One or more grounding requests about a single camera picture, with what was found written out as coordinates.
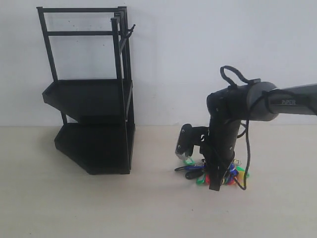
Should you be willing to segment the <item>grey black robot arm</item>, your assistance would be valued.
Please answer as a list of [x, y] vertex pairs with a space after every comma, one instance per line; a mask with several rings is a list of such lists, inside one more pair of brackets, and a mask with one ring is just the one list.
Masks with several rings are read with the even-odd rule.
[[207, 96], [208, 133], [200, 147], [210, 177], [209, 189], [218, 191], [235, 157], [242, 121], [271, 121], [279, 114], [316, 115], [316, 84], [280, 89], [270, 82], [228, 86]]

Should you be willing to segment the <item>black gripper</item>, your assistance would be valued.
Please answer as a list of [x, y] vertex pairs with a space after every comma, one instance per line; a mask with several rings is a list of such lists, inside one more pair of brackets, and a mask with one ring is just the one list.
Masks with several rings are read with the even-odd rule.
[[210, 190], [219, 191], [222, 186], [223, 176], [235, 155], [240, 124], [239, 119], [210, 119], [208, 134], [200, 147], [208, 165]]

